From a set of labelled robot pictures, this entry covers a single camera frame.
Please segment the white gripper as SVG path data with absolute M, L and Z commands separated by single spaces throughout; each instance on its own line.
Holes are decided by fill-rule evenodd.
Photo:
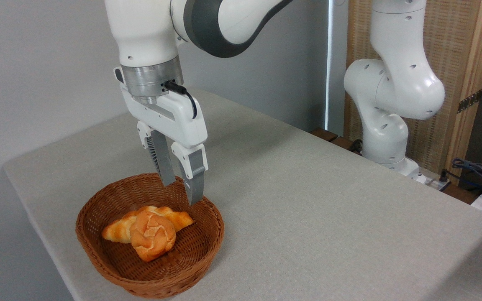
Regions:
M 190 99 L 178 93 L 168 93 L 157 98 L 155 104 L 142 104 L 119 84 L 128 110 L 137 118 L 137 129 L 144 149 L 152 161 L 164 186 L 176 181 L 166 136 L 176 141 L 172 152 L 179 160 L 189 205 L 203 198 L 204 173 L 209 169 L 203 144 L 208 132 L 197 100 L 197 116 L 193 118 Z

